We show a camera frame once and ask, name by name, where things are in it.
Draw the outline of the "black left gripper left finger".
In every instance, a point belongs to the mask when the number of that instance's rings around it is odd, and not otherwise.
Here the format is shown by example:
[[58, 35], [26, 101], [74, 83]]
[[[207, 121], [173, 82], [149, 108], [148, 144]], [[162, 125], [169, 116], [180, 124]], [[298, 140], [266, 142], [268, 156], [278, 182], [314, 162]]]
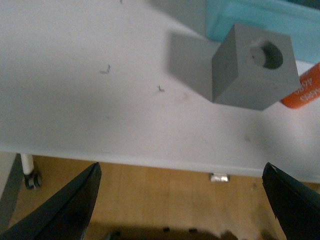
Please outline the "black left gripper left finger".
[[62, 189], [0, 235], [2, 240], [82, 240], [90, 223], [102, 177], [91, 164]]

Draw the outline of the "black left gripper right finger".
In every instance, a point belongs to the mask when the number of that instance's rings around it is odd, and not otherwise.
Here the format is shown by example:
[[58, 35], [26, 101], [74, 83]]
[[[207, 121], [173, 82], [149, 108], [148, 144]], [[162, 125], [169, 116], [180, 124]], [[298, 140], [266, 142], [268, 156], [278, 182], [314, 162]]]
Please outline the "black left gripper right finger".
[[262, 184], [275, 217], [288, 240], [320, 238], [320, 194], [271, 163]]

